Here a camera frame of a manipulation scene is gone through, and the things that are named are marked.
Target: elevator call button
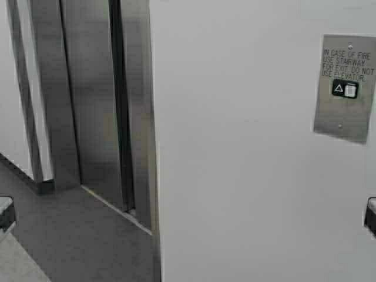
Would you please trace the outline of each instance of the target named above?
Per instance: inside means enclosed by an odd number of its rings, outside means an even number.
[[[334,96],[356,99],[358,97],[358,88],[358,82],[334,79],[332,94]]]

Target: stainless steel elevator door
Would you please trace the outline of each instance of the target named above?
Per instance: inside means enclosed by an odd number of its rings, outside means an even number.
[[[81,181],[124,209],[108,1],[61,4]]]

